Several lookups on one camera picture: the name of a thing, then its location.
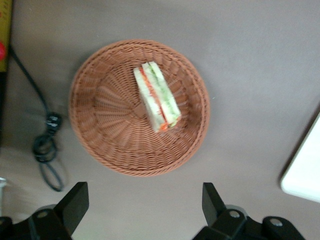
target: white object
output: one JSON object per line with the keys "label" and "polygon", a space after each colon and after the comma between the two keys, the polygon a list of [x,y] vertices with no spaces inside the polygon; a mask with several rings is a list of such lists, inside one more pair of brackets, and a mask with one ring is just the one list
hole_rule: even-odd
{"label": "white object", "polygon": [[3,177],[0,177],[0,217],[2,216],[2,193],[3,187],[7,184],[7,180]]}
{"label": "white object", "polygon": [[320,113],[286,170],[281,188],[320,203]]}

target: gray table surface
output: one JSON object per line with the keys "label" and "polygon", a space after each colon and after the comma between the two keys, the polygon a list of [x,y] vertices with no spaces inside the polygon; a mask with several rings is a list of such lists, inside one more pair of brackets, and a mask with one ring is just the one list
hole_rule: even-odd
{"label": "gray table surface", "polygon": [[[116,173],[95,161],[67,120],[70,86],[84,60],[125,39],[151,39],[184,54],[210,95],[199,151],[156,177]],[[189,240],[206,224],[202,183],[256,221],[290,220],[320,236],[320,204],[282,192],[279,177],[320,102],[318,0],[16,0],[11,42],[50,106],[65,116],[55,163],[62,193],[41,179],[31,144],[44,130],[34,90],[10,60],[0,177],[3,213],[21,221],[88,181],[90,208],[75,240]]]}

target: round woven basket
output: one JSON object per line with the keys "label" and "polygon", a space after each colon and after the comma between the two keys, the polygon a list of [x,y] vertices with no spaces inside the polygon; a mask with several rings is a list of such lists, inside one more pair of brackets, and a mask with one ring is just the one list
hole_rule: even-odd
{"label": "round woven basket", "polygon": [[[139,96],[133,69],[155,61],[182,118],[156,133]],[[155,176],[184,164],[209,125],[209,96],[182,54],[156,41],[133,39],[94,53],[75,75],[69,102],[72,127],[85,149],[106,167],[132,176]]]}

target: sandwich half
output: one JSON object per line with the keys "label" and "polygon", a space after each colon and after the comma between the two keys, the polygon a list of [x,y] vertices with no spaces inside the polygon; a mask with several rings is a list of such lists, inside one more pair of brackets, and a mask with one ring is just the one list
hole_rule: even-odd
{"label": "sandwich half", "polygon": [[174,127],[181,119],[181,112],[159,66],[150,61],[136,67],[133,73],[153,130]]}

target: yellow object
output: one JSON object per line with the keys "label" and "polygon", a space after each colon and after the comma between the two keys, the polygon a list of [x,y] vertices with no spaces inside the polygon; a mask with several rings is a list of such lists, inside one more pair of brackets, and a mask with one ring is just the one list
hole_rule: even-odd
{"label": "yellow object", "polygon": [[12,0],[0,0],[0,73],[8,68]]}

